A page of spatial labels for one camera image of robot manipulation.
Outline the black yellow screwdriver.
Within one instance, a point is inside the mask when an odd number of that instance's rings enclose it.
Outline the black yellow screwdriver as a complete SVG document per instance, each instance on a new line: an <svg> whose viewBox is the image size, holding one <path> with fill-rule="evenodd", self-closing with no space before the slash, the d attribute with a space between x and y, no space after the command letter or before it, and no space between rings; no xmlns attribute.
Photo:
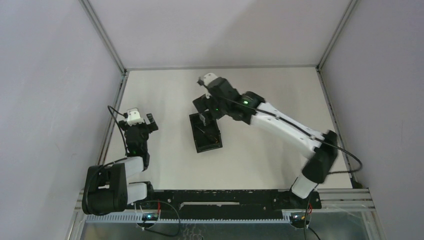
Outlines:
<svg viewBox="0 0 424 240"><path fill-rule="evenodd" d="M213 134L207 132L206 130L203 130L202 128L200 128L199 126L195 126L196 129L198 129L200 132L202 132L203 135L203 140L201 140L200 142L203 145L211 145L211 144L219 144L220 140Z"/></svg>

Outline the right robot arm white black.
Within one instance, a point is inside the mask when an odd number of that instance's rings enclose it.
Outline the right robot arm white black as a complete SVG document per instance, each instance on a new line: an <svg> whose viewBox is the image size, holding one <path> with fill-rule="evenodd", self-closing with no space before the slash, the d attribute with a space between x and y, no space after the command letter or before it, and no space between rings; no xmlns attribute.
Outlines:
<svg viewBox="0 0 424 240"><path fill-rule="evenodd" d="M322 133L297 122L252 91L239 93L226 78L209 73L199 77L197 84L205 93L193 100L193 105L204 123L228 116L282 138L306 158L290 187L289 203L295 208L307 204L309 195L325 182L338 157L337 134L332 130Z"/></svg>

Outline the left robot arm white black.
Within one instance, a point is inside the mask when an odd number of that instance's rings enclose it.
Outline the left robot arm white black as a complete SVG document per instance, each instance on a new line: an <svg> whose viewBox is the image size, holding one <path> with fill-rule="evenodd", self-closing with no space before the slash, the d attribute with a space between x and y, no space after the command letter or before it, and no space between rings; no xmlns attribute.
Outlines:
<svg viewBox="0 0 424 240"><path fill-rule="evenodd" d="M147 170L150 164L148 139L159 127L151 113L146 116L147 119L143 119L133 109L126 114L126 119L118 122L125 142L124 158L88 168L81 202L86 215L122 212L135 201L145 209L155 205L157 196L147 189L146 183L128 181L129 177Z"/></svg>

